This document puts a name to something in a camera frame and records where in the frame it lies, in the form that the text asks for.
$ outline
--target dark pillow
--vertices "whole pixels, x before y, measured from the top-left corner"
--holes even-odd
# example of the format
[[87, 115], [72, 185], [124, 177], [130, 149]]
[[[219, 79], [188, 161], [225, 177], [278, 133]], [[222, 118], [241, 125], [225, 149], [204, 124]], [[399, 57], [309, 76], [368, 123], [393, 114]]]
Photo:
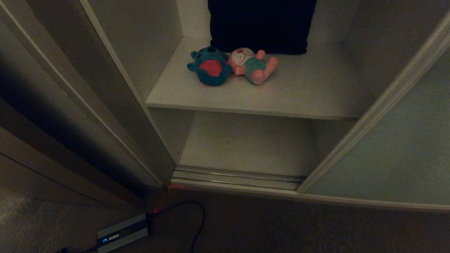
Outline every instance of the dark pillow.
[[208, 0], [211, 45], [222, 52], [304, 54], [316, 1]]

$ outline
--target pink stuffed toy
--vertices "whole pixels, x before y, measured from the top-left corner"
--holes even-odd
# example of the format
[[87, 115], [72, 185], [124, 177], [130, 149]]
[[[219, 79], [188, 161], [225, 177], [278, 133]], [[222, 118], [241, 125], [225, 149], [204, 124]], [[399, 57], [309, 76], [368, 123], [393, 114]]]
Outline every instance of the pink stuffed toy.
[[278, 65], [276, 57], [270, 57], [267, 63], [263, 62], [265, 55], [264, 50], [259, 50], [255, 56], [250, 48], [239, 48], [230, 54], [227, 63], [236, 75], [245, 75], [252, 84], [258, 85], [269, 78]]

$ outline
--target blue plush bear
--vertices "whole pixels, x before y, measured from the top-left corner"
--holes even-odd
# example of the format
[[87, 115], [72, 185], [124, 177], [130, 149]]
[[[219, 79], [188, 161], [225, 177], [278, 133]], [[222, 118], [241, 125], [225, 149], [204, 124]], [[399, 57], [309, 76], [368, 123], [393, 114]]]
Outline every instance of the blue plush bear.
[[188, 69], [196, 72], [200, 82], [209, 86], [219, 86], [230, 76], [232, 67], [227, 64], [228, 56], [215, 47], [209, 46], [198, 52], [193, 51], [194, 63]]

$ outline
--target black cable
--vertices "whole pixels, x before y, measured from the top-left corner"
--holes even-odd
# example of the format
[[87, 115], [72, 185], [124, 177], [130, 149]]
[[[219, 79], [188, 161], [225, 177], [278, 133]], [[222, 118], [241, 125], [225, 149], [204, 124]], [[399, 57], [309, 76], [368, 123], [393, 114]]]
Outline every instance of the black cable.
[[[81, 251], [81, 252], [77, 252], [77, 253], [89, 253], [89, 252], [94, 252], [97, 250], [97, 246], [92, 246], [92, 248], [86, 250], [86, 251]], [[56, 252], [56, 253], [68, 253], [69, 250], [67, 248], [63, 248], [60, 251]]]
[[195, 237], [194, 237], [194, 239], [192, 240], [192, 243], [191, 243], [191, 253], [194, 253], [195, 242], [197, 241], [198, 236], [202, 232], [203, 225], [205, 224], [205, 217], [206, 217], [205, 208], [203, 207], [203, 205], [201, 203], [199, 203], [197, 201], [194, 201], [194, 200], [184, 201], [184, 202], [175, 204], [173, 206], [167, 207], [166, 209], [164, 209], [162, 211], [154, 213], [151, 218], [156, 218], [156, 217], [160, 216], [161, 214], [163, 214], [163, 213], [165, 213], [165, 212], [167, 212], [169, 210], [172, 210], [174, 208], [177, 208], [179, 206], [186, 205], [186, 204], [196, 204], [202, 209], [202, 223], [201, 223], [200, 228], [198, 229], [198, 231], [195, 234]]

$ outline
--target stuffed toy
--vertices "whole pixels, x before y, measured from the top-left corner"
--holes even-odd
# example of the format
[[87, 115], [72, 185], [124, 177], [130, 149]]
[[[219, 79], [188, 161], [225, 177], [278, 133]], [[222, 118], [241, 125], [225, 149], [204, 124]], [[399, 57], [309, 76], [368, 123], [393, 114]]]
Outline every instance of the stuffed toy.
[[267, 63], [262, 61], [265, 55], [264, 50], [259, 50], [255, 56], [250, 48], [239, 48], [231, 53], [228, 64], [236, 75], [245, 75], [252, 84], [259, 85], [269, 78], [278, 65], [276, 57], [270, 57]]
[[223, 84], [231, 73], [231, 66], [227, 64], [228, 56], [217, 48], [209, 46], [198, 52], [193, 51], [191, 57], [194, 63], [188, 64], [188, 69], [196, 72], [200, 82], [209, 86]]

